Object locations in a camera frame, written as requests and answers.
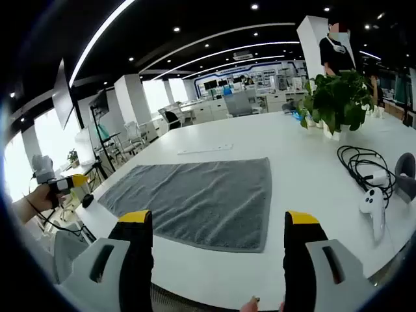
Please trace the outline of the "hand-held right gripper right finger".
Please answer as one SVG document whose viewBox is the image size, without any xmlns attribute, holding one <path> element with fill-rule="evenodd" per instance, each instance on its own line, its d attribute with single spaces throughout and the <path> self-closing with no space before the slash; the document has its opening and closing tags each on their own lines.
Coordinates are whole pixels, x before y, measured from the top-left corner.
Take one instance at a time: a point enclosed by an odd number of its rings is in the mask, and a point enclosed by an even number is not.
<svg viewBox="0 0 416 312">
<path fill-rule="evenodd" d="M 285 213 L 284 311 L 359 311 L 376 294 L 361 261 L 312 215 Z"/>
</svg>

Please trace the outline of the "person's right hand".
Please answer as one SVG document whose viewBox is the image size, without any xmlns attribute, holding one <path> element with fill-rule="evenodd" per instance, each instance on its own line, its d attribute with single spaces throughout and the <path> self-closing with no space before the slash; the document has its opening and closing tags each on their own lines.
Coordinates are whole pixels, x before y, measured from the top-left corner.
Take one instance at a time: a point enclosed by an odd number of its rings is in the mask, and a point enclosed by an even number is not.
<svg viewBox="0 0 416 312">
<path fill-rule="evenodd" d="M 258 312 L 259 311 L 260 297 L 252 296 L 248 302 L 246 302 L 241 308 L 240 312 Z"/>
</svg>

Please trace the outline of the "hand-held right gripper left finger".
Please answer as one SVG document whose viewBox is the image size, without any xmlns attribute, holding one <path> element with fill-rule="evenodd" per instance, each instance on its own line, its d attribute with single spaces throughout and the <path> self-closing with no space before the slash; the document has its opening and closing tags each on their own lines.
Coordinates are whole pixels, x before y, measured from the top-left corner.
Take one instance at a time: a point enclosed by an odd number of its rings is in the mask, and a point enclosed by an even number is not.
<svg viewBox="0 0 416 312">
<path fill-rule="evenodd" d="M 152 247 L 151 212 L 127 213 L 72 261 L 57 287 L 78 311 L 151 311 Z"/>
</svg>

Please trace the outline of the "person's left hand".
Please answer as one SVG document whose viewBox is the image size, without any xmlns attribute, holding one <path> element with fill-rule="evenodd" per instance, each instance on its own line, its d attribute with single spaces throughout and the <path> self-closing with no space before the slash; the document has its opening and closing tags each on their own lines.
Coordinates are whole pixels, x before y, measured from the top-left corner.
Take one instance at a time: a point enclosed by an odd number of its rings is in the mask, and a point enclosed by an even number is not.
<svg viewBox="0 0 416 312">
<path fill-rule="evenodd" d="M 40 212 L 55 208 L 62 197 L 61 193 L 53 192 L 48 184 L 41 184 L 32 191 L 27 199 Z"/>
</svg>

